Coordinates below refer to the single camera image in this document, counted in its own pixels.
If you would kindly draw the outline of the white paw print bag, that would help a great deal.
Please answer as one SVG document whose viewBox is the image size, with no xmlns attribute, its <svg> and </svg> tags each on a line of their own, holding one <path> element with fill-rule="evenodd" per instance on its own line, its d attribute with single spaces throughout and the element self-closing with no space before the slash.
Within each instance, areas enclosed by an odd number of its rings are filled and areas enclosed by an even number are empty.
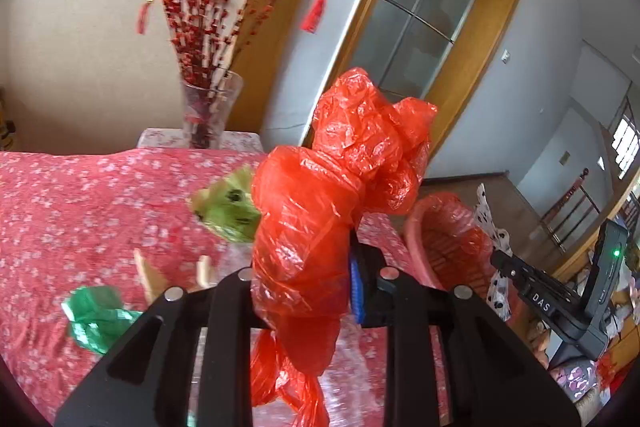
<svg viewBox="0 0 640 427">
<path fill-rule="evenodd" d="M 475 224 L 489 237 L 492 251 L 502 251 L 503 254 L 512 256 L 509 232 L 506 229 L 496 227 L 494 219 L 492 219 L 484 183 L 478 184 L 476 197 L 477 204 L 473 212 Z M 487 263 L 487 266 L 491 269 L 491 278 L 485 301 L 503 322 L 510 321 L 512 317 L 512 307 L 509 301 L 510 281 L 501 275 L 490 262 Z"/>
</svg>

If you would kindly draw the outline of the green plastic bag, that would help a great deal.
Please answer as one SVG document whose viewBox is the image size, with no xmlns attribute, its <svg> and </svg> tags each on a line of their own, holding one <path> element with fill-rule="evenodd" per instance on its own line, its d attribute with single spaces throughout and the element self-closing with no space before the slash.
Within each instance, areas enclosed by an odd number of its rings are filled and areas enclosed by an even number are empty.
<svg viewBox="0 0 640 427">
<path fill-rule="evenodd" d="M 113 286 L 78 287 L 61 303 L 61 308 L 70 338 L 97 355 L 105 355 L 142 315 L 127 309 Z"/>
</svg>

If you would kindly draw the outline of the clear bubble wrap sheet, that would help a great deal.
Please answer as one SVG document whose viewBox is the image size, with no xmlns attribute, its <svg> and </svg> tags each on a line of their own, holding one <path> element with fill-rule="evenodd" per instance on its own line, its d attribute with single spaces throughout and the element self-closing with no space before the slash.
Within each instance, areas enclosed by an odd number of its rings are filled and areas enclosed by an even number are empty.
<svg viewBox="0 0 640 427">
<path fill-rule="evenodd" d="M 196 264 L 196 289 L 216 286 L 224 277 L 250 263 L 250 244 L 230 244 L 219 260 L 201 256 Z M 442 345 L 438 329 L 431 326 L 436 371 L 439 421 L 450 422 Z M 202 358 L 207 329 L 198 338 L 196 366 L 192 376 L 188 426 L 196 426 Z M 341 321 L 332 362 L 319 378 L 329 413 L 330 426 L 382 426 L 386 366 L 386 330 L 360 329 L 351 315 Z M 294 411 L 280 397 L 253 410 L 254 426 L 291 426 Z"/>
</svg>

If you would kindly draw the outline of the large orange plastic bag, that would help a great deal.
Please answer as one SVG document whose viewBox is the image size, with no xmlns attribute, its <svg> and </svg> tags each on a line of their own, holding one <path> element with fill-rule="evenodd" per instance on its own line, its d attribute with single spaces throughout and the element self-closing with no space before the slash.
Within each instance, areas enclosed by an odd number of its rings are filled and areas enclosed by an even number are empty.
<svg viewBox="0 0 640 427">
<path fill-rule="evenodd" d="M 418 98 L 390 103 L 355 67 L 319 98 L 311 147 L 279 145 L 258 166 L 250 291 L 268 327 L 250 361 L 255 407 L 281 399 L 294 425 L 329 425 L 319 378 L 347 311 L 349 235 L 367 212 L 409 212 L 436 114 Z"/>
</svg>

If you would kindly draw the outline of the red lined trash basket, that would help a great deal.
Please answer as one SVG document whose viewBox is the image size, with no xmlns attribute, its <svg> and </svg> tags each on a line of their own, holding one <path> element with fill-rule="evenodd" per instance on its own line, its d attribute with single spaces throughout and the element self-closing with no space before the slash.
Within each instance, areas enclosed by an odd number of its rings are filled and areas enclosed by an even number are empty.
<svg viewBox="0 0 640 427">
<path fill-rule="evenodd" d="M 463 204 L 451 192 L 436 192 L 418 200 L 405 222 L 405 242 L 424 285 L 451 291 L 468 285 L 485 300 L 491 278 L 492 254 L 489 237 L 474 221 L 474 208 Z M 512 317 L 522 311 L 518 295 L 510 282 Z"/>
</svg>

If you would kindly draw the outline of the wooden stair railing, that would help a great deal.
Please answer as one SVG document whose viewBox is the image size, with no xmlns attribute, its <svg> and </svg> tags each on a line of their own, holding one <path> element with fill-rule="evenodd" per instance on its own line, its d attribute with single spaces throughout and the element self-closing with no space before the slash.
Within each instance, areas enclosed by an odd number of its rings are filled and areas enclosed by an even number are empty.
<svg viewBox="0 0 640 427">
<path fill-rule="evenodd" d="M 597 217 L 600 208 L 585 188 L 589 169 L 584 168 L 570 188 L 544 213 L 541 228 L 562 253 L 566 253 L 578 232 Z"/>
</svg>

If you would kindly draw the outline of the beige paper scrap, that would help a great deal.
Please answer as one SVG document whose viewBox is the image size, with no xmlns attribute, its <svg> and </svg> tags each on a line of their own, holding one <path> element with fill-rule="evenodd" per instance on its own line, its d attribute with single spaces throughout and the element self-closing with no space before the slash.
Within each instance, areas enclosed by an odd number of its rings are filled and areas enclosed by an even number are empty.
<svg viewBox="0 0 640 427">
<path fill-rule="evenodd" d="M 145 259 L 140 249 L 134 250 L 134 265 L 143 288 L 144 298 L 148 305 L 152 305 L 154 301 L 169 288 L 168 280 L 160 271 L 155 269 L 151 263 Z M 188 291 L 204 291 L 217 284 L 217 275 L 210 258 L 201 256 L 196 262 L 195 284 Z"/>
</svg>

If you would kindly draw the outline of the pink floral tablecloth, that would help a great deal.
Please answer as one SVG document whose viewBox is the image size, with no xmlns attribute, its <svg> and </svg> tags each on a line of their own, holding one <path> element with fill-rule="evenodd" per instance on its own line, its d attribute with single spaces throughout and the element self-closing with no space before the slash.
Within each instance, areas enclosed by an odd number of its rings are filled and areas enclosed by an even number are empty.
<svg viewBox="0 0 640 427">
<path fill-rule="evenodd" d="M 229 243 L 208 231 L 188 198 L 244 165 L 256 173 L 266 157 L 186 148 L 2 155 L 1 356 L 38 410 L 54 421 L 103 357 L 68 335 L 61 303 L 72 291 L 113 286 L 127 309 L 143 314 L 152 306 L 134 265 L 135 249 L 169 288 L 185 291 L 195 284 L 198 258 L 219 260 L 230 244 L 252 245 L 246 267 L 253 269 L 254 242 Z M 386 213 L 365 213 L 352 233 L 419 281 Z"/>
</svg>

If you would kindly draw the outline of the olive paw print bag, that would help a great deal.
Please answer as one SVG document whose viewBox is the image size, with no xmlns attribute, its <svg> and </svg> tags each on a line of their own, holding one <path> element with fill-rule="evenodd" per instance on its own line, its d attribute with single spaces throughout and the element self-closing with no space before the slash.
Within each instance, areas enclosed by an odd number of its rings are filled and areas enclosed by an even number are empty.
<svg viewBox="0 0 640 427">
<path fill-rule="evenodd" d="M 262 219 L 252 199 L 254 173 L 244 165 L 188 198 L 188 206 L 198 221 L 229 243 L 254 242 Z"/>
</svg>

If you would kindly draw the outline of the glass vase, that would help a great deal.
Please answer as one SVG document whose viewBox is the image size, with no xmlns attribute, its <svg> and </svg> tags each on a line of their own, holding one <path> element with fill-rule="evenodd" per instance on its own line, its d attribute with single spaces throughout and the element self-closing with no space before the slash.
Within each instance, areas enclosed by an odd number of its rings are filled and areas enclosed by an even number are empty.
<svg viewBox="0 0 640 427">
<path fill-rule="evenodd" d="M 208 88 L 181 80 L 183 135 L 189 148 L 217 148 L 233 105 L 243 89 L 243 78 L 235 72 L 215 72 Z"/>
</svg>

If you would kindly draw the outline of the wooden glass door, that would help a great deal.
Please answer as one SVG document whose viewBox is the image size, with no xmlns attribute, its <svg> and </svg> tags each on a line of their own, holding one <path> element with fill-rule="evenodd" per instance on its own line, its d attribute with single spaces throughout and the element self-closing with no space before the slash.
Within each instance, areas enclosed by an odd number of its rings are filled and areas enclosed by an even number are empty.
<svg viewBox="0 0 640 427">
<path fill-rule="evenodd" d="M 439 150 L 454 130 L 494 58 L 520 0 L 342 0 L 311 102 L 338 74 L 359 65 L 384 93 L 435 104 Z"/>
</svg>

